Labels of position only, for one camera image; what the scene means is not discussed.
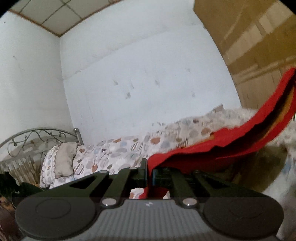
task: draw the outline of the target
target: bed post knob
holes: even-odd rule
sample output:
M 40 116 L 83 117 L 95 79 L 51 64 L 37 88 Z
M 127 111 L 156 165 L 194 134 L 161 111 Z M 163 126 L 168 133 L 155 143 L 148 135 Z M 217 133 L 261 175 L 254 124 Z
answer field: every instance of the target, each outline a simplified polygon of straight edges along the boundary
M 77 139 L 78 139 L 80 145 L 84 145 L 79 129 L 77 127 L 75 127 L 73 129 L 73 132 L 76 134 Z

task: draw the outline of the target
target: red towel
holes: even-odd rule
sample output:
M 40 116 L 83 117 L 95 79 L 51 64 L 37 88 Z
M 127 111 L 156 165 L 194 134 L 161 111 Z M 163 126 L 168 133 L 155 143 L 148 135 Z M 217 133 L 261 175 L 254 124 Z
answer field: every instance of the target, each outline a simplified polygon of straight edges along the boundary
M 215 172 L 228 167 L 238 157 L 255 152 L 274 139 L 287 126 L 296 112 L 296 69 L 291 68 L 282 77 L 275 92 L 245 124 L 233 129 L 222 128 L 209 139 L 148 159 L 148 171 L 156 167 L 174 167 L 183 173 L 193 170 Z M 150 185 L 140 199 L 163 197 L 166 190 Z

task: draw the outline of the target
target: logo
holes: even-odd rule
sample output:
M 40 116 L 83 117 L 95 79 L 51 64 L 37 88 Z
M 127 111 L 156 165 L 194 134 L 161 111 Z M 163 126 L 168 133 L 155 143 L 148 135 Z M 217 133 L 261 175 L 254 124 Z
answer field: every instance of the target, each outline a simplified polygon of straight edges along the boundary
M 150 207 L 150 205 L 153 205 L 153 203 L 152 203 L 152 202 L 147 202 L 147 203 L 145 203 L 145 205 L 146 205 L 147 207 Z

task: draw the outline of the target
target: circular pad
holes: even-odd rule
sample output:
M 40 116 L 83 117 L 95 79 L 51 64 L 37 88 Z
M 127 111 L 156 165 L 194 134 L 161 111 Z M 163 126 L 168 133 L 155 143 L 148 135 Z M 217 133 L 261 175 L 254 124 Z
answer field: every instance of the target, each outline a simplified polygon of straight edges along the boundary
M 17 206 L 15 219 L 29 237 L 60 240 L 82 232 L 95 214 L 94 203 L 86 197 L 28 197 Z
M 209 198 L 203 214 L 214 229 L 239 239 L 275 235 L 284 218 L 280 204 L 269 197 Z

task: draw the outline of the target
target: ceiling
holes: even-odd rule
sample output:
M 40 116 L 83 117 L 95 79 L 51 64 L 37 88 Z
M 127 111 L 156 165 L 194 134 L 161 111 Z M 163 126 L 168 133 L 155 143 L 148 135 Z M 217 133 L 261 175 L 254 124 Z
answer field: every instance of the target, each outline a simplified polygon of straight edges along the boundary
M 60 37 L 92 14 L 120 0 L 20 0 L 10 11 Z

